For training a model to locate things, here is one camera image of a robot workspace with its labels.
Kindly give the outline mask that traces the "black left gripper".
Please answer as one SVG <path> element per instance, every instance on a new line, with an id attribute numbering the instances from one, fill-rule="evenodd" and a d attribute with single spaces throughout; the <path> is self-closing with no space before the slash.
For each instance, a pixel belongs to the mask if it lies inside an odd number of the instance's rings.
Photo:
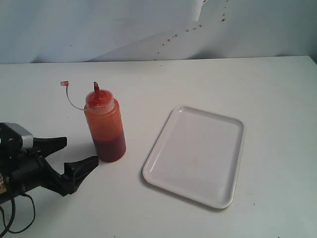
<path id="1" fill-rule="evenodd" d="M 84 179 L 99 165 L 97 156 L 64 163 L 64 174 L 58 174 L 46 157 L 67 146 L 66 137 L 33 138 L 33 148 L 9 154 L 0 150 L 0 197 L 14 198 L 39 186 L 62 196 L 77 191 Z M 59 185 L 54 179 L 60 179 Z"/>

